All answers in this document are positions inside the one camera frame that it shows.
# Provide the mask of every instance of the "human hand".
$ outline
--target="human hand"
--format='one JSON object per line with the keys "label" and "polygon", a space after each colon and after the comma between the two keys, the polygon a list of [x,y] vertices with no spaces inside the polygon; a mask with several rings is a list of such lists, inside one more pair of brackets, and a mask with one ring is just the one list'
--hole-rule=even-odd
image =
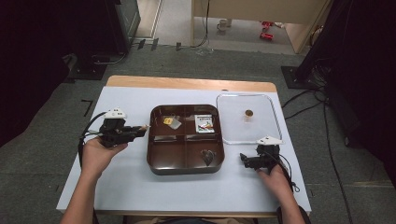
{"label": "human hand", "polygon": [[98,179],[110,164],[111,159],[126,147],[128,147],[128,144],[117,145],[109,148],[104,147],[100,143],[99,137],[89,140],[82,149],[83,156],[81,175]]}
{"label": "human hand", "polygon": [[274,166],[269,175],[260,169],[257,169],[256,172],[265,186],[267,186],[281,202],[285,198],[289,198],[290,195],[293,197],[288,179],[285,177],[280,165],[277,164]]}

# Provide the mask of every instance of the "tray compartment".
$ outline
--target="tray compartment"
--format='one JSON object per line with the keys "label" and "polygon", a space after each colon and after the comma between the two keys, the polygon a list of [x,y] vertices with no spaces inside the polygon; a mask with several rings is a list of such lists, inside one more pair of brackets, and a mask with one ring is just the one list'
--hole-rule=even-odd
{"label": "tray compartment", "polygon": [[[213,133],[198,133],[195,115],[211,115]],[[167,117],[181,122],[177,129],[163,123]],[[224,161],[219,112],[213,105],[159,105],[150,115],[148,165],[156,175],[208,174],[218,171]],[[202,150],[216,152],[206,166]]]}

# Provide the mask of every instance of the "small round object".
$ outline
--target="small round object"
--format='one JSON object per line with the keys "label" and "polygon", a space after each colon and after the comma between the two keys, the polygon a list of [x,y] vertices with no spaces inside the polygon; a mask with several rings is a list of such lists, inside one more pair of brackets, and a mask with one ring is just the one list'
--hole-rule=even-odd
{"label": "small round object", "polygon": [[253,116],[253,111],[247,110],[247,111],[245,111],[245,115],[248,116],[248,117],[252,117]]}

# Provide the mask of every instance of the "white tabletop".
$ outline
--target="white tabletop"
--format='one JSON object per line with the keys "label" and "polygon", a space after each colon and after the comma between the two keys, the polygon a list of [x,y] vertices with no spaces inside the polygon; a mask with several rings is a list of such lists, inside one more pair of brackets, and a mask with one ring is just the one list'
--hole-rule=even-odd
{"label": "white tabletop", "polygon": [[[128,115],[125,125],[149,124],[151,110],[157,105],[216,106],[217,97],[225,91],[196,91],[152,88],[104,87],[93,115],[121,108]],[[226,93],[243,93],[227,91]],[[289,132],[276,92],[266,94],[273,103],[284,144],[280,154],[287,158],[292,181],[299,192],[294,196],[298,204],[310,212]],[[91,130],[99,130],[98,119]],[[254,145],[224,144],[225,159],[219,171],[203,175],[155,175],[147,163],[148,133],[136,138],[117,155],[98,181],[94,207],[98,213],[115,215],[184,215],[266,217],[279,207],[253,169],[245,168],[239,153],[257,156]],[[78,157],[64,186],[57,209],[64,211],[70,201],[80,173]]]}

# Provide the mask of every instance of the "clear plastic container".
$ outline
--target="clear plastic container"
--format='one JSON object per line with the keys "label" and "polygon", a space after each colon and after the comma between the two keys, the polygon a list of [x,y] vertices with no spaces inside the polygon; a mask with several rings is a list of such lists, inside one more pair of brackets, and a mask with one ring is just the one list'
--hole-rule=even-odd
{"label": "clear plastic container", "polygon": [[272,136],[282,140],[274,105],[264,94],[221,94],[217,99],[223,142],[257,144]]}

